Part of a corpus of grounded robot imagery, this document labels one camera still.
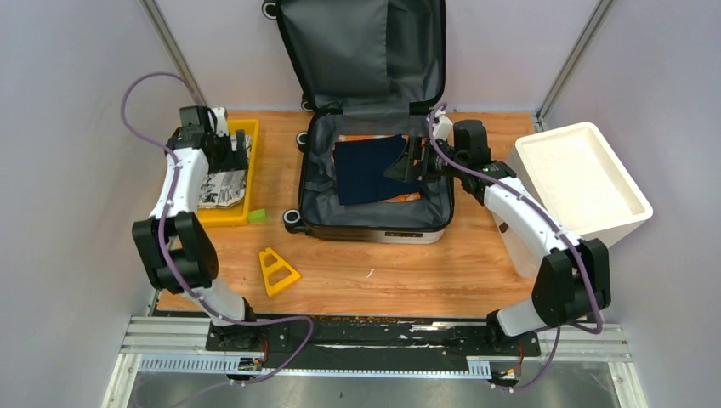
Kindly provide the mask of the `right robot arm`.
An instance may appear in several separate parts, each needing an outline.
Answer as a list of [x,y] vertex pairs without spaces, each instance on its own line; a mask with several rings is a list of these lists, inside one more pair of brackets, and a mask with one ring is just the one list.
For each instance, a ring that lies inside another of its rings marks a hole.
[[492,159],[482,122],[442,117],[429,126],[429,136],[411,139],[385,176],[402,182],[459,179],[465,192],[520,238],[537,266],[531,295],[488,315],[489,350],[508,354],[520,336],[563,325],[600,333],[600,312],[610,305],[607,246],[567,229],[508,164]]

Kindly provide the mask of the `space astronaut hardshell suitcase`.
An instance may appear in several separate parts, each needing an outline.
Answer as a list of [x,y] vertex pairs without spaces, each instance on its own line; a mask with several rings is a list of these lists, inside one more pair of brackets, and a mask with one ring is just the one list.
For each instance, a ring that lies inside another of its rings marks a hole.
[[266,1],[313,116],[296,137],[302,153],[298,204],[286,231],[322,240],[430,244],[454,214],[454,183],[416,186],[418,198],[362,200],[370,185],[339,172],[351,138],[399,141],[429,134],[428,115],[446,85],[446,5],[442,1]]

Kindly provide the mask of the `newspaper print cloth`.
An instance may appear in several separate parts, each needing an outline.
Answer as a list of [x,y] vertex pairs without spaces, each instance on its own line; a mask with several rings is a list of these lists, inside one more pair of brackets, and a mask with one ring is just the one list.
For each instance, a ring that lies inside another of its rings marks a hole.
[[208,174],[202,180],[198,207],[233,207],[243,202],[246,187],[247,170]]

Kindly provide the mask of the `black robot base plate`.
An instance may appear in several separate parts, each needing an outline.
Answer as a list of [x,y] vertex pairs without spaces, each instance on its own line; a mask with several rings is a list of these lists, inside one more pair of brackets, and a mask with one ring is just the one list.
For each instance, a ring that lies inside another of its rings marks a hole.
[[541,354],[534,333],[503,339],[483,319],[261,314],[255,326],[208,327],[205,349],[258,352],[268,368],[463,371],[471,357],[515,365]]

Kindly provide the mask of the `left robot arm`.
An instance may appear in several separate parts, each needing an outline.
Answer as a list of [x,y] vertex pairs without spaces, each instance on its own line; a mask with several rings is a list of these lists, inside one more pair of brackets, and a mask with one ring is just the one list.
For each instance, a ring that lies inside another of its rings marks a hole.
[[133,224],[133,241],[154,288],[189,298],[214,325],[230,326],[230,343],[249,351],[260,328],[248,320],[246,300],[219,277],[218,255],[197,215],[207,175],[248,170],[246,136],[230,132],[222,107],[186,106],[179,116],[162,147],[161,193],[148,218]]

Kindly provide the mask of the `white drawer storage box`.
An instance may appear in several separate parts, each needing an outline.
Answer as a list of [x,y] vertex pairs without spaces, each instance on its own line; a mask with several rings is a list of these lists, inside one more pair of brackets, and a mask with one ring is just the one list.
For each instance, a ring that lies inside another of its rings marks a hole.
[[653,215],[653,207],[599,128],[578,122],[517,139],[502,161],[534,199],[611,255],[610,276],[624,271],[616,245]]

